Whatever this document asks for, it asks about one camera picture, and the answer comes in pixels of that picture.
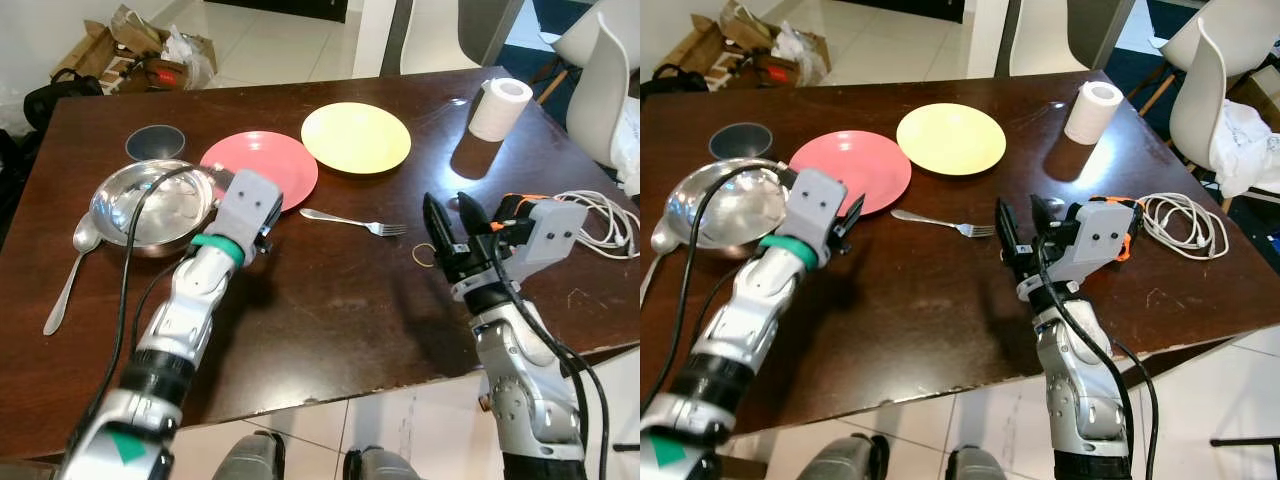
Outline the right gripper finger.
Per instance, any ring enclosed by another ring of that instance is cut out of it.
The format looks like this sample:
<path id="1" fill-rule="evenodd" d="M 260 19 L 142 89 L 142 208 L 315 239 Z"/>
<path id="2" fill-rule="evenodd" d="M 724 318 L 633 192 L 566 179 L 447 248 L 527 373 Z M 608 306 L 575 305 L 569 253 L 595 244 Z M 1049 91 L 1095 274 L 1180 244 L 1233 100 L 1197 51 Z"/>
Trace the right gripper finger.
<path id="1" fill-rule="evenodd" d="M 436 265 L 445 271 L 453 271 L 457 264 L 457 251 L 451 220 L 445 207 L 431 193 L 424 195 L 424 223 L 435 250 Z"/>
<path id="2" fill-rule="evenodd" d="M 1060 198 L 1042 197 L 1039 195 L 1033 195 L 1030 197 L 1030 212 L 1036 225 L 1036 237 L 1033 239 L 1033 247 L 1036 251 L 1059 248 L 1059 243 L 1056 241 L 1059 218 L 1056 211 L 1059 211 L 1061 206 L 1062 201 Z"/>
<path id="3" fill-rule="evenodd" d="M 458 192 L 458 214 L 470 236 L 468 247 L 480 256 L 492 252 L 493 228 L 483 205 L 465 192 Z"/>
<path id="4" fill-rule="evenodd" d="M 1016 218 L 1010 205 L 1004 198 L 996 201 L 996 233 L 1001 244 L 1002 264 L 1012 271 L 1021 271 L 1021 253 L 1019 252 L 1019 236 Z"/>

